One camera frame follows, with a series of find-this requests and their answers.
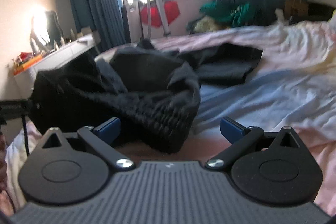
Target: black mount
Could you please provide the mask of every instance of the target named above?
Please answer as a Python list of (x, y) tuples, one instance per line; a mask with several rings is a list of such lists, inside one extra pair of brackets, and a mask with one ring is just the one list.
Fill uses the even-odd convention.
[(241, 131), (241, 138), (204, 167), (196, 161), (143, 161), (136, 167), (89, 128), (77, 133), (51, 128), (19, 173), (29, 202), (11, 219), (27, 224), (51, 219), (87, 224), (330, 219), (312, 203), (322, 172), (292, 128), (265, 133), (226, 122)]

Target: silver screw head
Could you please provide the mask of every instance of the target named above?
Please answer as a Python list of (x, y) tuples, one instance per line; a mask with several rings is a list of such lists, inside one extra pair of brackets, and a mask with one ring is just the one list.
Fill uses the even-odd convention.
[(207, 162), (207, 165), (212, 168), (219, 168), (224, 165), (224, 161), (220, 159), (212, 159)]
[(116, 165), (121, 168), (128, 168), (133, 165), (133, 162), (129, 159), (120, 159), (120, 160), (117, 160)]
[(174, 164), (171, 162), (171, 163), (169, 163), (169, 164), (166, 164), (166, 167), (167, 167), (167, 168), (172, 168), (172, 167), (174, 167)]

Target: black round pad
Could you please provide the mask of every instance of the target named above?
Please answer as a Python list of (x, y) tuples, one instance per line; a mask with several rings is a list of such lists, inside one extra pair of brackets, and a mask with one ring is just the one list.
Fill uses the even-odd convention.
[(271, 181), (286, 182), (297, 177), (299, 169), (285, 160), (269, 160), (259, 168), (260, 174)]
[(315, 198), (322, 174), (318, 165), (312, 165), (304, 155), (290, 147), (247, 154), (234, 163), (231, 176), (244, 194), (259, 202), (274, 205), (308, 202)]
[(58, 160), (43, 167), (42, 176), (50, 182), (68, 182), (76, 179), (81, 170), (81, 166), (74, 161)]
[(105, 185), (109, 169), (97, 156), (71, 149), (45, 150), (32, 153), (20, 171), (19, 184), (29, 199), (49, 205), (74, 204)]

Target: black clothing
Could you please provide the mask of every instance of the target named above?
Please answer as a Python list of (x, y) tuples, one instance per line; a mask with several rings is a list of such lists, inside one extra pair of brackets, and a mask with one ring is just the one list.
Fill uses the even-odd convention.
[(110, 65), (81, 55), (61, 69), (40, 71), (29, 117), (44, 133), (74, 132), (121, 119), (121, 135), (166, 153), (178, 152), (200, 103), (200, 84), (242, 84), (262, 51), (229, 43), (193, 52), (140, 47), (118, 50)]

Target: red cloth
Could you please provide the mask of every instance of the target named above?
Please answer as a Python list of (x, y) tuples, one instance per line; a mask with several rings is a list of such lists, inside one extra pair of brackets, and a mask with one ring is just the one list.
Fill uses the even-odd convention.
[(28, 55), (33, 55), (33, 53), (32, 52), (21, 52), (19, 54), (19, 57), (21, 58), (21, 60), (24, 60), (25, 58), (28, 57)]
[[(176, 1), (166, 1), (163, 5), (168, 24), (172, 23), (179, 15), (180, 15), (180, 10), (179, 6)], [(140, 12), (141, 20), (144, 24), (148, 25), (148, 16), (147, 16), (147, 6), (143, 7)], [(151, 7), (151, 16), (152, 16), (152, 22), (151, 26), (153, 27), (161, 27), (162, 22), (159, 14), (159, 10), (157, 7)]]

